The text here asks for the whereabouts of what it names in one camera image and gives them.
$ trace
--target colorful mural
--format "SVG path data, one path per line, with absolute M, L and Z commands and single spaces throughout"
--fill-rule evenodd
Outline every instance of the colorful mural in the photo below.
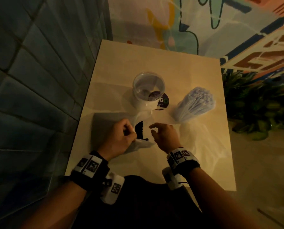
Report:
M 109 0 L 113 39 L 220 59 L 284 85 L 284 0 Z

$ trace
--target foliage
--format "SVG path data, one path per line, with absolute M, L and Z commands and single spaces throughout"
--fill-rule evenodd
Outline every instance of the foliage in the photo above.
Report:
M 233 131 L 264 140 L 269 130 L 284 129 L 284 92 L 266 83 L 246 85 L 253 76 L 243 72 L 223 74 L 227 116 L 238 120 Z

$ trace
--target floor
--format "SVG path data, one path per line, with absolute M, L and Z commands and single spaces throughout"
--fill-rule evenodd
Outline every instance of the floor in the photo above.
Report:
M 264 141 L 252 141 L 233 132 L 233 124 L 229 122 L 237 191 L 229 193 L 262 227 L 284 228 L 284 130 L 270 132 Z

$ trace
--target bundle of straws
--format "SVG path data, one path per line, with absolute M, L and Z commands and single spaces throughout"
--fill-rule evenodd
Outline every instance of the bundle of straws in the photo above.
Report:
M 196 87 L 178 104 L 174 118 L 178 122 L 185 122 L 212 110 L 214 107 L 215 100 L 210 91 Z

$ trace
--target square table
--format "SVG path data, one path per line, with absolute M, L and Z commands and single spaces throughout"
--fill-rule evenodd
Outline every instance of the square table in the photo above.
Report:
M 171 113 L 178 102 L 194 87 L 210 90 L 216 107 L 198 116 L 198 120 L 219 139 L 229 155 L 219 160 L 211 176 L 223 189 L 236 191 L 219 60 L 107 40 L 100 46 L 65 175 L 70 175 L 83 155 L 90 152 L 94 113 L 130 112 L 133 107 L 128 99 L 132 95 L 132 82 L 137 74 L 145 71 L 163 78 L 169 97 L 166 109 L 153 110 L 156 122 L 177 124 Z M 138 175 L 158 184 L 166 183 L 162 169 L 167 166 L 166 154 L 157 145 L 109 162 L 110 171 L 118 175 Z

